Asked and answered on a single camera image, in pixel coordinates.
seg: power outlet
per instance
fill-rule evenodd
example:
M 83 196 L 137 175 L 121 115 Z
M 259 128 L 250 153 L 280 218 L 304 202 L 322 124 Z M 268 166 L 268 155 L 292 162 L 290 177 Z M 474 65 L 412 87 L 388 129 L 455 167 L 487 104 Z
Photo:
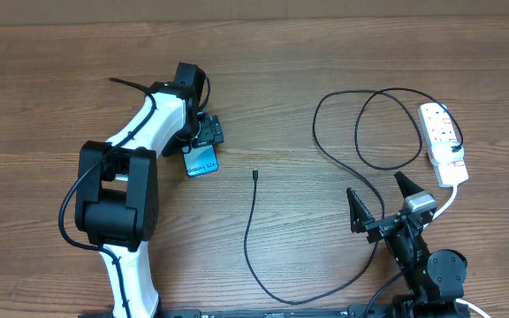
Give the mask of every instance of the power outlet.
M 452 187 L 468 180 L 465 159 L 452 163 L 437 164 L 431 150 L 440 141 L 457 141 L 457 135 L 449 115 L 435 102 L 425 103 L 418 109 L 423 136 L 428 144 L 428 156 L 435 169 L 437 182 L 441 187 Z

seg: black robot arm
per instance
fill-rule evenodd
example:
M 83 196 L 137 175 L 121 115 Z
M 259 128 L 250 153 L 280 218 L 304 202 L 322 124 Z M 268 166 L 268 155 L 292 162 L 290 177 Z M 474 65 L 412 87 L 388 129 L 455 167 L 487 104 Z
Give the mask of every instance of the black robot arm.
M 437 209 L 433 196 L 402 172 L 394 177 L 404 205 L 394 216 L 376 221 L 355 191 L 347 189 L 351 209 L 351 231 L 366 232 L 369 243 L 380 239 L 399 265 L 410 293 L 395 296 L 391 305 L 372 306 L 365 315 L 364 305 L 348 308 L 350 318 L 470 317 L 468 308 L 458 304 L 463 296 L 467 260 L 459 252 L 439 250 L 431 253 L 422 238 L 423 226 L 431 222 Z

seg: cable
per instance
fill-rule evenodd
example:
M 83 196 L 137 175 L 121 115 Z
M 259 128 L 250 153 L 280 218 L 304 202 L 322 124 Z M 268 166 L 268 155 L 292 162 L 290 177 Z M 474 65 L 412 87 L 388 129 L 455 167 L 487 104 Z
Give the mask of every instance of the cable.
M 60 234 L 62 234 L 62 237 L 68 244 L 85 249 L 88 251 L 97 251 L 101 253 L 107 254 L 113 261 L 112 264 L 115 265 L 115 269 L 117 271 L 118 280 L 119 280 L 119 290 L 121 291 L 121 299 L 123 301 L 123 307 L 125 308 L 126 316 L 127 318 L 131 318 L 131 311 L 129 310 L 129 303 L 125 294 L 125 285 L 123 282 L 123 273 L 121 272 L 121 265 L 119 264 L 119 258 L 109 249 L 106 249 L 102 246 L 92 246 L 87 244 L 82 244 L 80 242 L 76 242 L 70 236 L 68 236 L 68 233 L 66 233 L 65 227 L 64 227 L 64 216 L 66 212 L 66 208 L 68 207 L 68 203 L 70 202 L 70 199 L 73 197 L 73 195 L 78 190 L 78 187 L 80 186 L 80 183 L 84 180 L 84 178 L 87 177 L 87 175 L 94 170 L 96 167 L 100 166 L 102 162 L 107 159 L 111 154 L 113 154 L 115 151 L 119 150 L 123 145 L 125 145 L 129 140 L 131 140 L 138 132 L 139 130 L 148 122 L 148 120 L 152 117 L 153 113 L 156 110 L 156 100 L 155 97 L 152 95 L 152 92 L 150 92 L 150 89 L 148 87 L 145 87 L 140 84 L 132 83 L 126 80 L 122 79 L 115 79 L 110 78 L 110 81 L 117 82 L 120 84 L 125 84 L 129 87 L 134 87 L 136 89 L 139 89 L 141 92 L 143 92 L 148 98 L 150 98 L 150 101 L 152 102 L 152 106 L 150 107 L 150 111 L 148 114 L 142 119 L 142 121 L 131 131 L 127 134 L 127 136 L 122 139 L 118 144 L 116 144 L 114 147 L 110 148 L 108 151 L 103 154 L 102 160 L 94 163 L 86 172 L 84 172 L 81 177 L 74 182 L 66 196 L 64 197 L 64 200 L 62 201 L 62 205 L 60 206 L 60 211 L 58 213 L 58 229 L 60 230 Z
M 243 251 L 245 252 L 245 260 L 247 261 L 247 266 L 248 266 L 248 269 L 251 271 L 251 274 L 253 275 L 253 278 L 254 280 L 258 283 L 259 286 L 261 286 L 262 290 L 264 292 L 266 292 L 269 296 L 271 296 L 274 300 L 277 300 L 281 303 L 285 303 L 285 304 L 288 304 L 288 305 L 302 305 L 302 304 L 306 304 L 310 301 L 314 301 L 314 300 L 317 300 L 317 299 L 321 299 L 323 297 L 327 297 L 327 296 L 330 296 L 331 294 L 335 293 L 335 292 L 338 292 L 338 291 L 341 291 L 343 290 L 344 288 L 346 288 L 348 285 L 352 284 L 354 281 L 356 281 L 357 279 L 359 279 L 362 274 L 364 274 L 365 271 L 367 271 L 368 269 L 368 266 L 370 266 L 370 263 L 372 262 L 373 258 L 374 258 L 374 255 L 375 255 L 375 252 L 376 252 L 376 248 L 378 247 L 378 242 L 376 242 L 375 244 L 375 247 L 373 248 L 372 250 L 372 254 L 370 255 L 370 257 L 368 258 L 368 261 L 366 263 L 366 265 L 364 266 L 364 268 L 361 270 L 361 272 L 359 272 L 357 275 L 355 275 L 353 278 L 351 278 L 351 280 L 349 280 L 347 283 L 345 284 L 342 284 L 341 286 L 339 286 L 338 288 L 334 289 L 334 290 L 331 290 L 331 291 L 327 291 L 326 293 L 323 293 L 319 296 L 315 296 L 315 297 L 312 297 L 310 299 L 304 299 L 304 300 L 298 300 L 298 301 L 290 301 L 290 300 L 284 300 L 284 299 L 281 299 L 277 296 L 275 296 L 272 292 L 270 292 L 265 286 L 264 284 L 262 284 L 261 280 L 258 278 L 258 276 L 255 274 L 255 270 L 253 269 L 253 266 L 251 265 L 251 262 L 250 260 L 248 259 L 248 253 L 247 253 L 247 238 L 248 238 L 248 230 L 250 229 L 251 227 L 251 221 L 253 220 L 253 212 L 255 211 L 255 203 L 256 203 L 256 183 L 258 181 L 258 170 L 253 170 L 253 181 L 254 181 L 254 189 L 253 189 L 253 205 L 251 206 L 251 213 L 248 217 L 248 223 L 247 223 L 247 229 L 245 230 L 245 239 L 243 240 Z
M 404 273 L 406 273 L 405 271 L 401 271 L 399 272 L 398 274 L 396 274 L 396 276 L 392 277 L 386 284 L 384 284 L 384 286 L 380 287 L 380 289 L 376 292 L 376 294 L 374 296 L 372 296 L 372 298 L 370 299 L 370 301 L 368 302 L 368 305 L 367 307 L 365 308 L 364 310 L 364 314 L 363 314 L 363 318 L 368 318 L 368 311 L 370 310 L 370 308 L 372 307 L 372 304 L 375 303 L 376 299 L 378 299 L 378 297 L 380 297 L 380 295 L 394 282 L 396 282 L 398 280 L 398 278 L 402 277 L 404 275 Z
M 414 236 L 412 235 L 412 229 L 410 228 L 410 223 L 404 222 L 404 225 L 406 226 L 407 235 L 410 236 L 410 242 L 412 243 L 412 249 L 414 250 L 414 258 L 412 259 L 412 265 L 410 266 L 410 269 L 415 267 L 415 263 L 417 262 L 417 248 L 415 247 L 415 240 Z
M 479 307 L 469 303 L 468 301 L 466 301 L 464 299 L 457 299 L 457 302 L 460 303 L 460 304 L 463 304 L 463 305 L 467 305 L 468 308 L 470 308 L 471 310 L 475 311 L 477 314 L 479 314 L 483 318 L 491 318 L 490 315 L 484 313 L 484 311 L 481 308 L 479 308 Z
M 459 193 L 459 185 L 452 185 L 452 192 L 451 196 L 449 197 L 449 200 L 443 205 L 443 207 L 439 208 L 435 214 L 433 215 L 433 218 L 431 219 L 431 222 L 433 222 L 438 216 L 441 216 L 443 212 L 445 212 L 455 201 L 455 198 L 457 197 L 457 194 Z M 428 225 L 431 224 L 431 222 L 423 225 L 423 229 L 427 229 Z
M 209 83 L 209 77 L 208 75 L 205 76 L 205 81 L 208 83 L 208 93 L 205 95 L 205 99 L 203 100 L 203 102 L 201 103 L 200 105 L 200 108 L 198 109 L 198 112 L 200 111 L 203 111 L 203 109 L 208 106 L 208 101 L 209 101 L 209 95 L 211 94 L 211 83 Z
M 380 201 L 380 205 L 382 207 L 382 216 L 381 218 L 384 219 L 384 215 L 385 215 L 385 205 L 384 205 L 384 200 L 382 198 L 382 195 L 380 194 L 380 192 L 378 192 L 378 190 L 372 185 L 372 183 L 370 181 L 368 181 L 368 179 L 366 179 L 362 174 L 360 174 L 357 170 L 355 170 L 354 168 L 348 166 L 347 164 L 341 162 L 339 159 L 335 158 L 333 155 L 330 155 L 321 145 L 321 143 L 319 142 L 319 139 L 317 139 L 317 134 L 315 132 L 315 122 L 317 120 L 317 114 L 319 112 L 319 109 L 321 109 L 321 106 L 323 104 L 323 102 L 328 99 L 329 97 L 331 96 L 334 96 L 334 95 L 343 95 L 343 94 L 362 94 L 362 93 L 369 93 L 369 94 L 372 94 L 369 99 L 365 102 L 365 104 L 362 106 L 361 108 L 361 112 L 359 114 L 359 116 L 357 117 L 357 120 L 356 120 L 356 123 L 355 123 L 355 127 L 354 127 L 354 144 L 355 144 L 355 147 L 356 147 L 356 150 L 357 150 L 357 155 L 359 156 L 359 158 L 365 163 L 367 164 L 369 167 L 371 168 L 374 168 L 374 169 L 377 169 L 377 170 L 394 170 L 394 169 L 399 169 L 399 168 L 402 168 L 408 164 L 410 164 L 413 160 L 415 160 L 415 158 L 417 158 L 420 153 L 422 152 L 422 147 L 423 147 L 423 142 L 422 142 L 422 134 L 420 133 L 420 128 L 419 126 L 417 125 L 417 123 L 415 122 L 414 120 L 414 117 L 412 116 L 412 114 L 410 113 L 410 111 L 406 108 L 406 106 L 404 106 L 404 104 L 396 97 L 394 97 L 393 95 L 390 95 L 390 94 L 387 94 L 385 92 L 387 91 L 391 91 L 391 90 L 403 90 L 403 91 L 407 91 L 407 92 L 412 92 L 412 93 L 417 93 L 419 95 L 422 95 L 422 96 L 425 96 L 427 98 L 429 98 L 432 102 L 435 102 L 437 103 L 447 114 L 449 114 L 449 118 L 452 120 L 452 122 L 457 126 L 457 129 L 459 131 L 459 134 L 460 134 L 460 139 L 461 139 L 461 142 L 458 146 L 458 149 L 460 149 L 460 147 L 462 147 L 462 140 L 463 140 L 463 137 L 462 137 L 462 132 L 461 130 L 459 129 L 459 126 L 457 125 L 455 119 L 451 116 L 451 114 L 447 111 L 447 109 L 443 106 L 443 104 L 441 104 L 440 102 L 438 102 L 436 99 L 434 99 L 433 97 L 423 93 L 423 92 L 420 92 L 420 91 L 416 91 L 416 90 L 413 90 L 413 89 L 409 89 L 409 88 L 400 88 L 400 87 L 394 87 L 394 88 L 386 88 L 386 89 L 383 89 L 383 90 L 380 90 L 380 91 L 377 91 L 377 90 L 374 90 L 374 89 L 354 89 L 354 90 L 344 90 L 344 91 L 339 91 L 339 92 L 333 92 L 333 93 L 329 93 L 327 94 L 326 96 L 324 96 L 322 98 L 322 100 L 317 104 L 317 108 L 315 109 L 315 113 L 314 113 L 314 118 L 313 118 L 313 123 L 312 123 L 312 136 L 314 138 L 314 142 L 315 144 L 319 147 L 319 149 L 323 152 L 324 155 L 326 155 L 327 157 L 329 157 L 333 162 L 339 164 L 340 166 L 342 166 L 343 168 L 351 171 L 355 176 L 357 176 L 357 178 L 359 178 L 362 182 L 364 182 L 364 184 L 366 186 L 368 186 L 368 188 L 370 190 L 372 190 L 372 192 L 376 195 L 376 197 L 378 198 L 378 200 Z M 389 97 L 391 98 L 394 102 L 396 102 L 404 111 L 405 113 L 407 114 L 407 116 L 410 118 L 410 120 L 412 121 L 412 124 L 414 125 L 414 129 L 415 131 L 417 132 L 417 136 L 418 136 L 418 141 L 419 141 L 419 147 L 418 147 L 418 150 L 417 152 L 415 153 L 415 155 L 407 160 L 406 162 L 402 163 L 402 164 L 399 164 L 399 165 L 396 165 L 396 166 L 393 166 L 393 167 L 379 167 L 379 166 L 375 166 L 371 163 L 369 163 L 368 161 L 366 161 L 362 155 L 361 155 L 361 152 L 359 150 L 359 144 L 358 144 L 358 140 L 357 140 L 357 137 L 358 137 L 358 130 L 359 130 L 359 123 L 361 121 L 361 116 L 362 116 L 362 113 L 364 112 L 364 110 L 366 109 L 368 103 L 377 95 L 384 95 L 386 97 Z M 376 250 L 378 248 L 378 242 L 375 243 L 375 246 L 373 247 L 372 249 L 372 252 L 370 254 L 370 257 L 368 258 L 368 261 L 367 263 L 365 264 L 364 268 L 357 274 L 355 275 L 353 278 L 351 278 L 351 280 L 349 280 L 347 283 L 339 286 L 338 288 L 334 289 L 334 290 L 331 290 L 331 291 L 327 291 L 326 293 L 323 293 L 321 295 L 318 295 L 318 296 L 315 296 L 315 297 L 312 297 L 310 299 L 304 299 L 304 300 L 299 300 L 299 301 L 290 301 L 290 300 L 285 300 L 285 299 L 281 299 L 277 296 L 275 296 L 272 292 L 270 292 L 265 286 L 264 284 L 262 284 L 262 282 L 259 280 L 258 276 L 255 274 L 255 271 L 253 270 L 253 267 L 251 266 L 250 264 L 250 261 L 248 259 L 248 255 L 247 255 L 247 236 L 248 236 L 248 231 L 250 229 L 250 225 L 251 225 L 251 221 L 252 221 L 252 217 L 253 217 L 253 213 L 254 213 L 254 210 L 255 210 L 255 196 L 256 196 L 256 179 L 258 179 L 258 171 L 256 172 L 256 176 L 255 176 L 255 173 L 253 172 L 253 179 L 254 179 L 254 194 L 253 194 L 253 205 L 251 207 L 251 213 L 250 213 L 250 217 L 248 218 L 248 223 L 247 223 L 247 229 L 245 230 L 245 239 L 244 239 L 244 252 L 245 252 L 245 260 L 247 261 L 247 266 L 251 272 L 251 274 L 253 275 L 253 278 L 254 280 L 259 284 L 259 286 L 261 286 L 261 288 L 264 290 L 264 292 L 266 292 L 270 297 L 272 297 L 274 300 L 277 300 L 279 302 L 282 302 L 282 303 L 285 303 L 285 304 L 288 304 L 288 305 L 301 305 L 301 304 L 306 304 L 310 301 L 313 301 L 313 300 L 317 300 L 317 299 L 321 299 L 323 297 L 327 297 L 335 292 L 339 292 L 343 289 L 345 289 L 347 286 L 349 286 L 350 284 L 352 284 L 354 281 L 356 281 L 357 279 L 359 279 L 365 272 L 366 270 L 368 269 L 368 267 L 370 266 L 370 263 L 372 262 L 372 260 L 374 259 L 374 256 L 375 256 L 375 253 L 376 253 Z

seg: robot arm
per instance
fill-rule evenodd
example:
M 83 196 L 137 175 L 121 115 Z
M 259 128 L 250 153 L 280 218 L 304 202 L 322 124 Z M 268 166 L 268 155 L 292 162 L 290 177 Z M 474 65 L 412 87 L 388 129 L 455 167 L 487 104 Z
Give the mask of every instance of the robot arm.
M 107 142 L 88 141 L 80 151 L 79 176 L 89 173 L 78 187 L 76 226 L 87 234 L 91 244 L 113 252 L 117 258 L 112 261 L 109 254 L 100 252 L 115 300 L 112 313 L 106 316 L 151 318 L 159 311 L 160 299 L 148 260 L 148 241 L 159 210 L 156 159 L 177 154 L 184 147 L 191 150 L 223 142 L 217 117 L 200 113 L 199 98 L 205 79 L 197 65 L 183 63 L 179 64 L 174 82 L 156 82 L 150 88 L 116 79 L 145 90 L 144 104 L 129 124 Z M 138 132 L 120 144 L 139 125 Z M 217 131 L 218 138 L 206 131 Z M 99 169 L 90 170 L 95 163 L 100 163 Z M 103 187 L 103 182 L 114 179 L 127 182 L 127 191 Z
M 422 238 L 423 225 L 433 219 L 437 204 L 433 196 L 402 172 L 394 177 L 404 197 L 398 214 L 381 220 L 351 188 L 347 197 L 351 208 L 351 231 L 368 234 L 368 242 L 384 240 L 406 279 L 410 294 L 395 296 L 389 306 L 349 306 L 351 317 L 470 317 L 467 306 L 458 303 L 463 296 L 467 259 L 453 250 L 431 253 Z

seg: wooden table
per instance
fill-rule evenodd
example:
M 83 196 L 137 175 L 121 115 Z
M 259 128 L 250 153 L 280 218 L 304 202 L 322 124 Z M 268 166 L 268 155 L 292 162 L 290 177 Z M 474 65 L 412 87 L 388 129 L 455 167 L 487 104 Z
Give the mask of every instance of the wooden table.
M 371 251 L 349 229 L 345 190 L 376 216 L 376 197 L 327 160 L 311 137 L 315 106 L 350 88 L 411 87 L 446 103 L 465 133 L 470 179 L 425 233 L 431 251 L 468 258 L 465 299 L 509 316 L 509 17 L 316 19 L 92 26 L 0 27 L 0 317 L 75 317 L 111 308 L 103 261 L 67 245 L 60 202 L 76 178 L 80 147 L 118 132 L 142 94 L 110 76 L 170 80 L 179 61 L 211 78 L 207 110 L 225 143 L 220 170 L 186 177 L 179 156 L 160 159 L 162 211 L 150 262 L 164 308 L 288 308 L 248 272 L 242 244 L 251 170 L 260 171 L 249 238 L 261 280 L 279 297 L 304 299 L 344 283 Z M 415 114 L 426 102 L 396 94 Z M 366 95 L 331 98 L 317 123 L 322 144 L 380 189 L 387 214 L 402 198 L 395 171 L 372 170 L 354 151 L 353 126 Z M 393 102 L 372 102 L 360 145 L 373 163 L 402 163 L 417 136 Z M 426 149 L 403 168 L 442 204 Z M 79 240 L 73 208 L 67 230 Z M 366 303 L 397 272 L 384 243 L 349 288 L 300 307 Z M 380 302 L 406 292 L 403 282 Z

